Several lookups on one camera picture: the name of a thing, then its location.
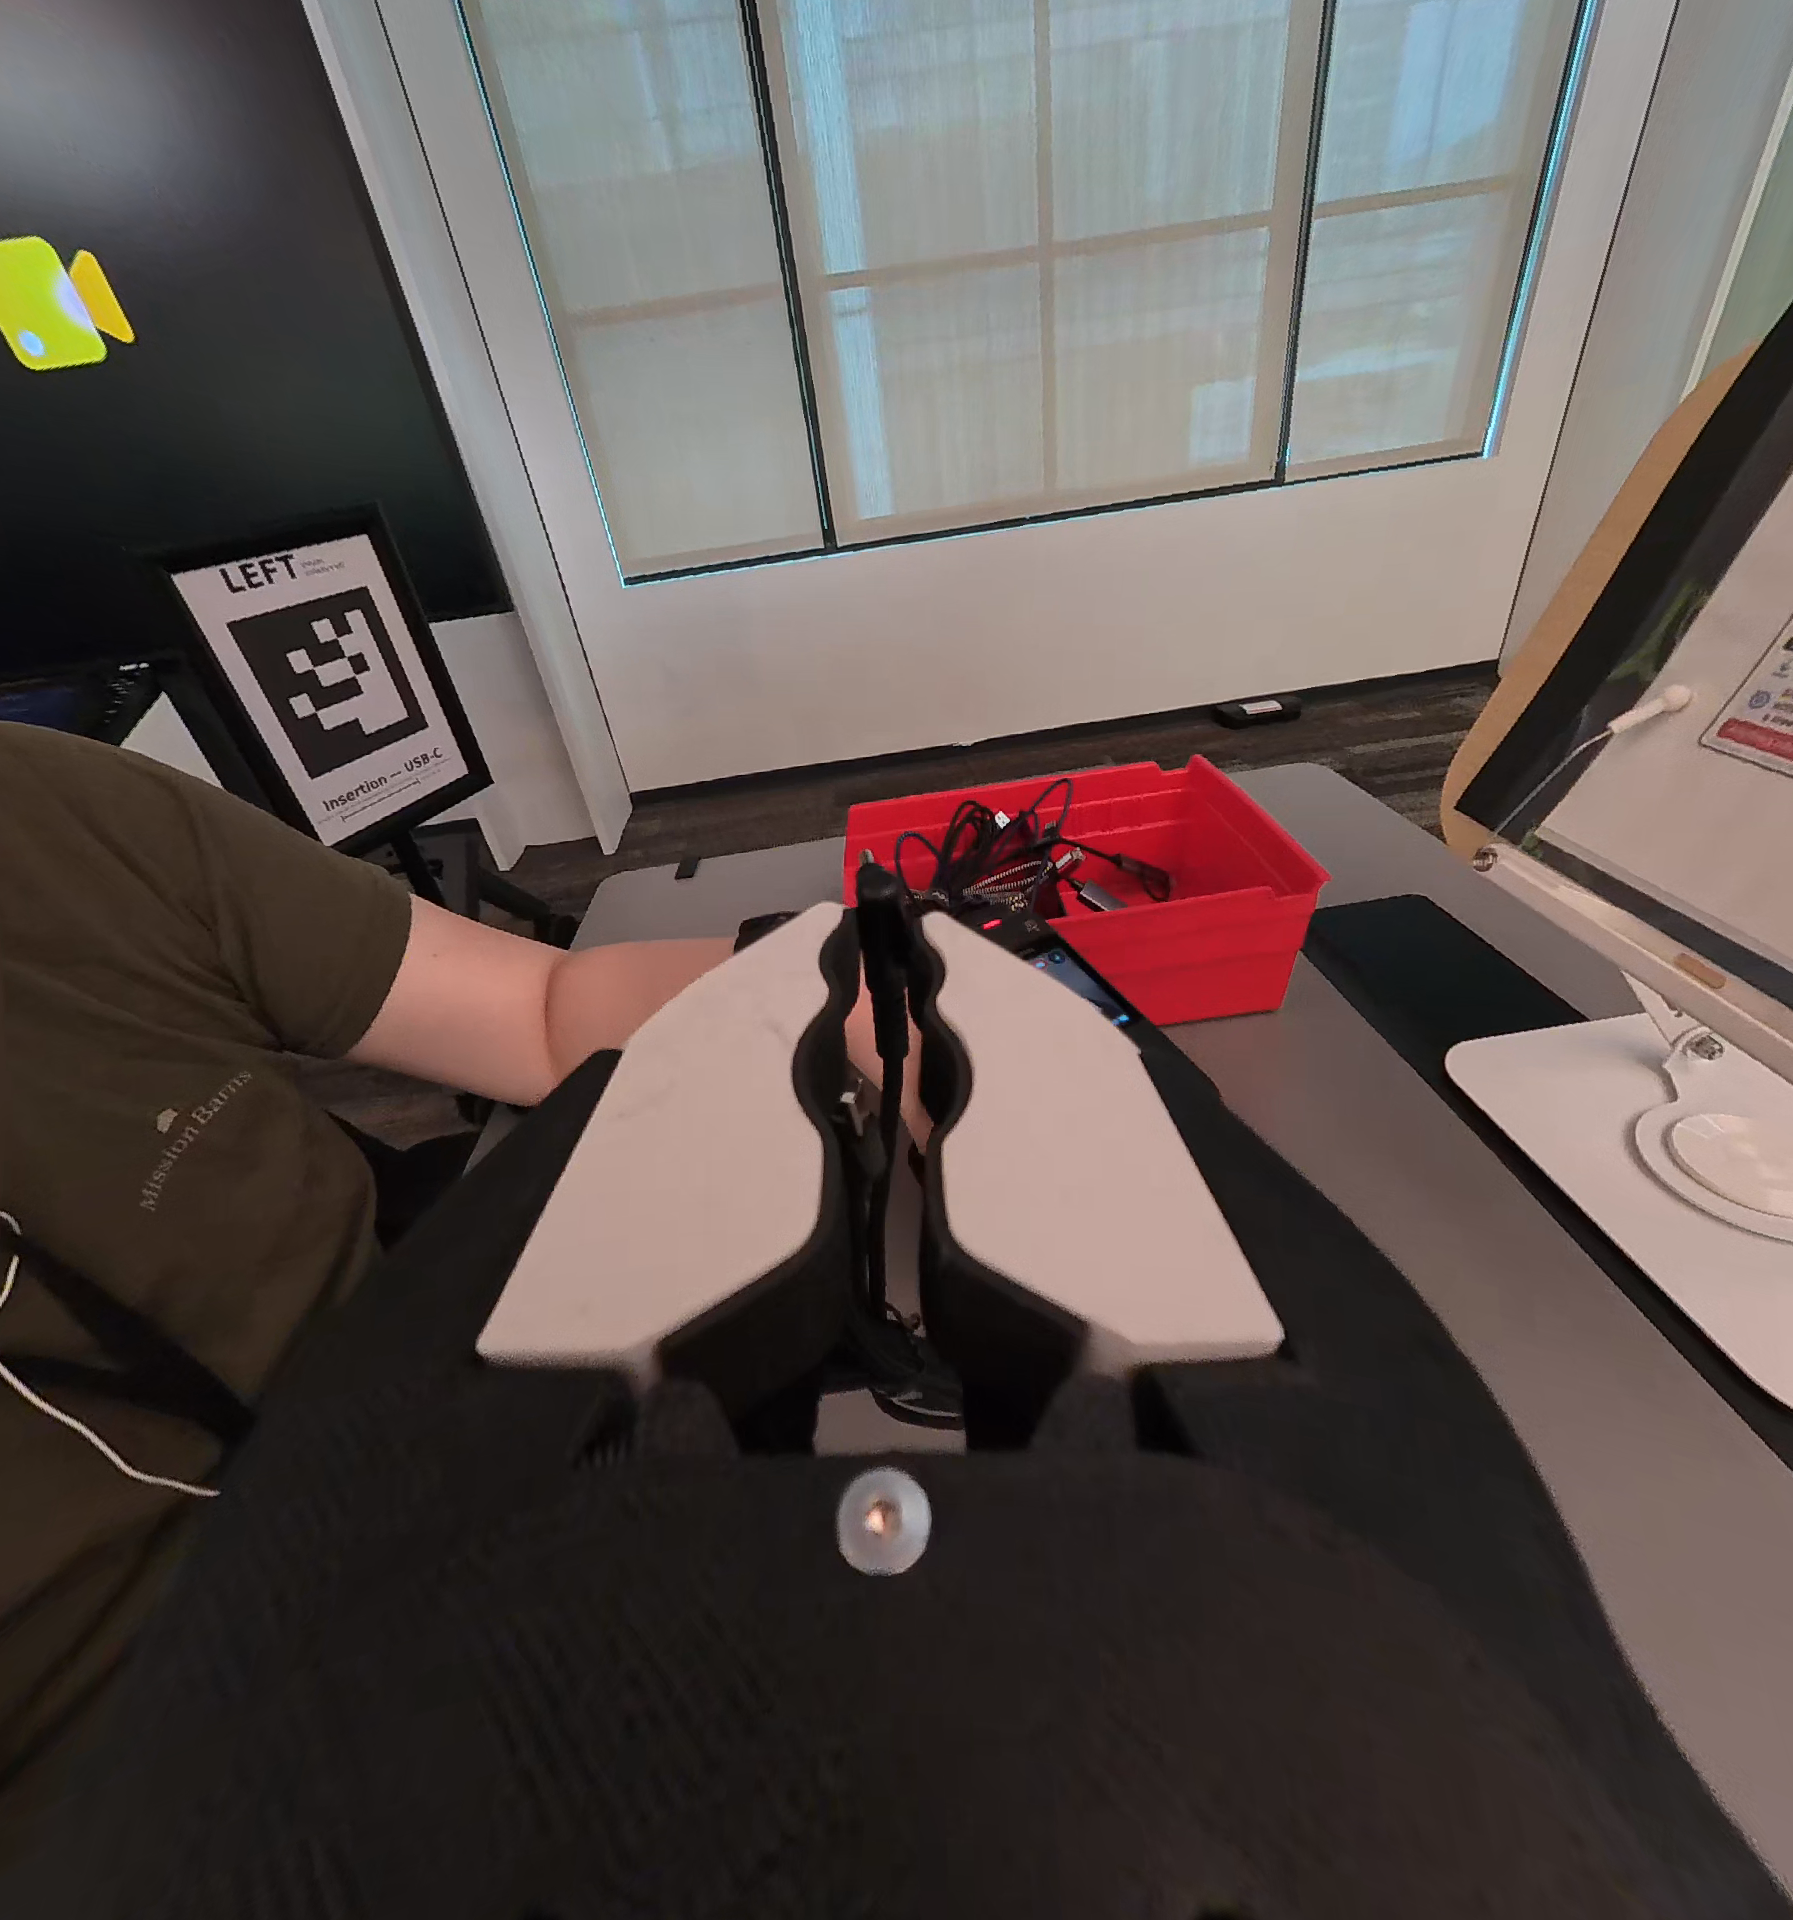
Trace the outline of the person's left forearm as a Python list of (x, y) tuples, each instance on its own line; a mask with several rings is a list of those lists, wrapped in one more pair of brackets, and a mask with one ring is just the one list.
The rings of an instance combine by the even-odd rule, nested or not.
[(248, 975), (279, 1043), (526, 1109), (732, 957), (731, 937), (571, 951), (395, 888), (345, 898), (261, 923)]

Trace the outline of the black fiducial tag card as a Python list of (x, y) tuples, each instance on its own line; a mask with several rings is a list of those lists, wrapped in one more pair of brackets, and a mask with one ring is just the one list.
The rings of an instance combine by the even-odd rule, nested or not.
[(491, 790), (378, 507), (145, 551), (143, 564), (261, 797), (318, 845), (377, 852)]

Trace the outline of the printed instruction sheet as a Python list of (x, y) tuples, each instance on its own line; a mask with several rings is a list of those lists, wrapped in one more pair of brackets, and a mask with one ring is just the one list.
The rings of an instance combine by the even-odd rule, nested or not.
[(1693, 702), (1612, 741), (1541, 839), (1793, 972), (1793, 477), (1663, 681)]

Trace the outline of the large window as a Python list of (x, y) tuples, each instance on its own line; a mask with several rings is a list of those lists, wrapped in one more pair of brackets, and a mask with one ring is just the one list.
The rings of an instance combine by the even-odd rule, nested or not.
[(1585, 3), (461, 3), (625, 584), (1484, 453)]

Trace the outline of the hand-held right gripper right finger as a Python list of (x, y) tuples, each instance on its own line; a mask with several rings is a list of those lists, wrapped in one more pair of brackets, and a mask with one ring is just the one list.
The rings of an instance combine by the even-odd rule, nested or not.
[(1146, 1019), (1094, 1005), (975, 923), (911, 923), (920, 1312), (975, 1451), (1022, 1450), (1071, 1379), (1276, 1357), (1286, 1325), (1171, 1116)]

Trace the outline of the person's left hand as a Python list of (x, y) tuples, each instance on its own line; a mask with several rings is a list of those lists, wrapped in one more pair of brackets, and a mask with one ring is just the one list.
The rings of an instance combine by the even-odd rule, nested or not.
[(910, 1057), (900, 1074), (900, 1102), (890, 1102), (883, 1092), (883, 1065), (876, 1047), (872, 1019), (864, 1005), (854, 1008), (848, 1019), (848, 1062), (860, 1089), (860, 1109), (882, 1123), (883, 1109), (900, 1116), (900, 1130), (910, 1144), (924, 1151), (931, 1139), (931, 1118), (920, 1103), (920, 1034), (910, 1026)]

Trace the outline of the red plastic bin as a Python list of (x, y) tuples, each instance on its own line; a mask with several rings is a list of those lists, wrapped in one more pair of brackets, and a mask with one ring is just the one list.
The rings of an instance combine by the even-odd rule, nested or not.
[(977, 929), (1053, 923), (1153, 1026), (1279, 1008), (1327, 878), (1201, 755), (855, 803), (848, 901), (868, 859)]

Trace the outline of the black wall screen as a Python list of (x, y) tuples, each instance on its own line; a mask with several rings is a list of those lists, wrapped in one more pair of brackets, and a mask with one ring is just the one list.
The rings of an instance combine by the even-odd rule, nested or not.
[(143, 557), (377, 507), (506, 612), (301, 3), (0, 3), (0, 682), (172, 645)]

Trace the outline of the wooden stand board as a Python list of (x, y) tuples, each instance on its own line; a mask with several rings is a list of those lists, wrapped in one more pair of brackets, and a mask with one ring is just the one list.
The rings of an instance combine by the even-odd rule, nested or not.
[(1592, 532), (1589, 542), (1578, 553), (1578, 561), (1557, 584), (1553, 601), (1536, 622), (1533, 633), (1523, 638), (1515, 658), (1499, 678), (1483, 717), (1466, 735), (1452, 769), (1443, 782), (1440, 797), (1440, 832), (1445, 849), (1463, 862), (1474, 864), (1480, 852), (1490, 842), (1490, 829), (1471, 821), (1463, 812), (1463, 796), (1474, 779), (1484, 769), (1492, 754), (1502, 747), (1513, 724), (1533, 706), (1536, 695), (1544, 690), (1557, 661), (1565, 655), (1578, 638), (1582, 622), (1593, 610), (1614, 571), (1623, 564), (1628, 549), (1645, 529), (1654, 507), (1663, 494), (1676, 470), (1686, 457), (1690, 448), (1703, 432), (1727, 390), (1745, 372), (1748, 361), (1757, 355), (1757, 342), (1722, 361), (1713, 375), (1706, 375), (1682, 401), (1679, 411), (1656, 429), (1654, 442), (1645, 448), (1642, 457), (1634, 464), (1630, 476), (1614, 494), (1603, 523)]

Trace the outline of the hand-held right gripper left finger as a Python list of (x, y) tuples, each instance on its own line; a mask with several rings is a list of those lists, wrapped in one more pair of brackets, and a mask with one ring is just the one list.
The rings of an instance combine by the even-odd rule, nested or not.
[(484, 1332), (506, 1372), (704, 1388), (739, 1444), (812, 1454), (855, 1285), (837, 1106), (855, 923), (822, 901), (622, 1045)]

